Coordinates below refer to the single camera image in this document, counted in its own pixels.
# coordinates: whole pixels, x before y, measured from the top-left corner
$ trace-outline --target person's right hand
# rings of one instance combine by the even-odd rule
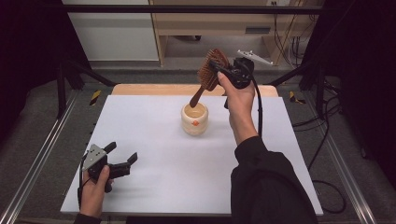
[[[235,142],[239,145],[244,140],[258,135],[251,117],[251,108],[255,95],[254,86],[250,82],[246,88],[238,90],[221,72],[218,72],[218,78],[228,97],[230,125],[233,129]]]
[[[97,181],[90,179],[88,171],[84,172],[83,183],[86,183],[82,189],[81,207],[79,212],[88,217],[100,217],[102,214],[102,204],[105,198],[105,185],[109,181],[110,168],[106,165],[103,167]]]

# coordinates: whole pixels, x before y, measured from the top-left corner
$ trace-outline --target brush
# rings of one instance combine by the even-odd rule
[[[198,104],[204,90],[213,91],[219,84],[218,70],[211,66],[210,63],[216,63],[222,67],[230,66],[227,57],[219,49],[212,49],[206,54],[204,63],[197,72],[201,87],[190,100],[192,108]]]

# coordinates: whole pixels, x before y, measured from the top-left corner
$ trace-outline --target white table surface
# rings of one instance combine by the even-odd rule
[[[117,148],[108,162],[117,164],[137,152],[131,174],[115,179],[103,212],[137,216],[227,216],[231,214],[231,172],[236,147],[225,97],[202,96],[209,126],[199,136],[181,128],[180,110],[190,96],[110,95],[92,134],[91,144]],[[262,97],[263,141],[290,160],[317,215],[323,215],[301,150],[280,97]],[[257,120],[257,100],[252,116]],[[78,212],[78,170],[61,208]]]

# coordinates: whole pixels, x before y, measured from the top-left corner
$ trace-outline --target black sleeve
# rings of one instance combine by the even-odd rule
[[[231,175],[233,224],[318,223],[315,210],[289,160],[268,151],[259,136],[235,150]]]
[[[97,217],[88,217],[80,213],[77,214],[74,224],[100,224],[102,219]]]

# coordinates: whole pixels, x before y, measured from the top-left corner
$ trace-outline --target wall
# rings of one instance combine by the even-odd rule
[[[80,5],[148,5],[147,0],[63,0]],[[89,61],[158,61],[150,14],[69,13]]]

